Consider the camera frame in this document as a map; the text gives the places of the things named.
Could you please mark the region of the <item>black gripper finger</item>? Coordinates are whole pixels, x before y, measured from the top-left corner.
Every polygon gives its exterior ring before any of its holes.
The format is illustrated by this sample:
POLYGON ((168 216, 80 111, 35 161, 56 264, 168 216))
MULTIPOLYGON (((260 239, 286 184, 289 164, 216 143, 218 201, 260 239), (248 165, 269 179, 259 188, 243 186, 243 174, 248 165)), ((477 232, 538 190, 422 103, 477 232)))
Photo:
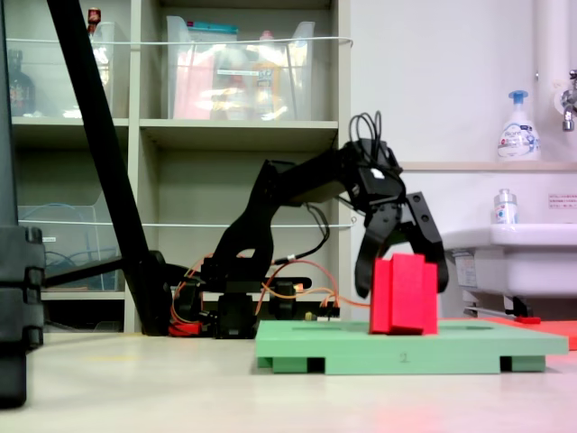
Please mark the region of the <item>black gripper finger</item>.
POLYGON ((404 226, 413 252, 423 254, 427 263, 436 265, 437 292, 443 293, 449 282, 443 240, 421 192, 406 196, 404 226))
POLYGON ((409 243, 411 222, 403 220, 402 204, 386 203, 371 209, 364 226, 354 268, 354 284, 357 295, 366 299, 371 293, 374 262, 392 246, 409 243))

